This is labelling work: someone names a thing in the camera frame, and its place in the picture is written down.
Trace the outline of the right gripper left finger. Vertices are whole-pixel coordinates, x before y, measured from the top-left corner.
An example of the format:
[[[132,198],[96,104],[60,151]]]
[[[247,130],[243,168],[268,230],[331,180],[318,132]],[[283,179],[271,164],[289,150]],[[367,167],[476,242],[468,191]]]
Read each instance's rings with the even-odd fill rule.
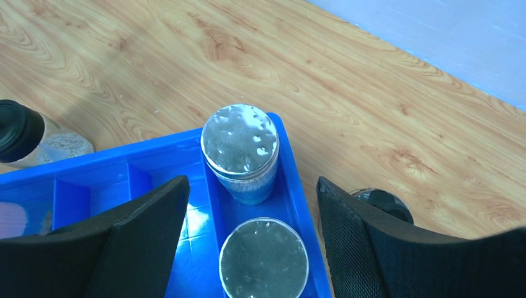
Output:
[[[1,296],[163,297],[189,194],[177,176],[46,235],[1,240]]]

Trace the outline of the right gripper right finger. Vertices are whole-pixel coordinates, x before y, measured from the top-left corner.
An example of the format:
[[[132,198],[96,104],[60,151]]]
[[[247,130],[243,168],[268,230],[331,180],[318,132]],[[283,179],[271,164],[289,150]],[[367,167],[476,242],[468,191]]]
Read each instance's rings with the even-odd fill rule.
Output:
[[[525,228],[467,240],[404,222],[325,177],[316,186],[336,297],[524,297]]]

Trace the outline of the black cap soy bottle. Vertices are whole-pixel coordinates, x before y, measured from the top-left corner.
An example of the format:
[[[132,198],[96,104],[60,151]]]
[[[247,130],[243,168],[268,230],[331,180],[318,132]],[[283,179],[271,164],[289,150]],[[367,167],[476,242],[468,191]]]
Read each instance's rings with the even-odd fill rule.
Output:
[[[356,199],[366,202],[383,212],[392,215],[404,222],[414,224],[414,219],[407,205],[396,195],[379,189],[364,188],[356,189],[349,193]]]

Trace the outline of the silver lid millet jar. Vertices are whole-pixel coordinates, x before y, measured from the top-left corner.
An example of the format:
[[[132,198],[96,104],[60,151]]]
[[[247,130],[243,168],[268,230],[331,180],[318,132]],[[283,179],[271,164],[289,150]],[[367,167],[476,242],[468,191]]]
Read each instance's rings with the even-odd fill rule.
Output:
[[[310,264],[298,232],[275,218],[239,224],[219,254],[219,276],[228,297],[300,297]]]

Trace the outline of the pink lid spice jar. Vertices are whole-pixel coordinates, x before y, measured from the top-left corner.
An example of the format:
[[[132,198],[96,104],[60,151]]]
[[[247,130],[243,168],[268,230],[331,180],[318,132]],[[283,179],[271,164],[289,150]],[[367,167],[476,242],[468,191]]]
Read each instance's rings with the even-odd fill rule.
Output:
[[[19,204],[1,202],[1,239],[22,236],[28,222],[27,211]]]

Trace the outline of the silver lid blue label jar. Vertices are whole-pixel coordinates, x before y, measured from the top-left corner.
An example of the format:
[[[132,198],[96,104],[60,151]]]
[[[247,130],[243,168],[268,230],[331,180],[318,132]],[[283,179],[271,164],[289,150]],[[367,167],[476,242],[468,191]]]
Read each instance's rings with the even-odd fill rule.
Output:
[[[208,167],[234,199],[257,205],[270,197],[280,140],[263,110],[249,104],[222,107],[203,126],[200,146]]]

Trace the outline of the black lid jar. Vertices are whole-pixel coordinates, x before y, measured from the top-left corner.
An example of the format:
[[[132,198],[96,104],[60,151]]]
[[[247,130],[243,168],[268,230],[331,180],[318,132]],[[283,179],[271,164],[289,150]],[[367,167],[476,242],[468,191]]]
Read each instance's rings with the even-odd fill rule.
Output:
[[[95,152],[82,135],[10,99],[1,100],[1,163],[29,168]]]

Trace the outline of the blue divided plastic bin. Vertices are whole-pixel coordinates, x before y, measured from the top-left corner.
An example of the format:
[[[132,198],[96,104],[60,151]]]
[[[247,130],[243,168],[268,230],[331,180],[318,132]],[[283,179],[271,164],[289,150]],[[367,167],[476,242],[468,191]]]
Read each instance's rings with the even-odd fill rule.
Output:
[[[177,176],[187,176],[189,201],[163,297],[224,297],[219,254],[227,236],[258,217],[289,224],[303,240],[310,264],[301,297],[330,297],[323,256],[290,142],[279,116],[270,114],[280,140],[270,197],[257,205],[234,199],[208,167],[200,129],[34,166],[1,175],[1,202],[21,205],[27,235],[99,215],[139,198]]]

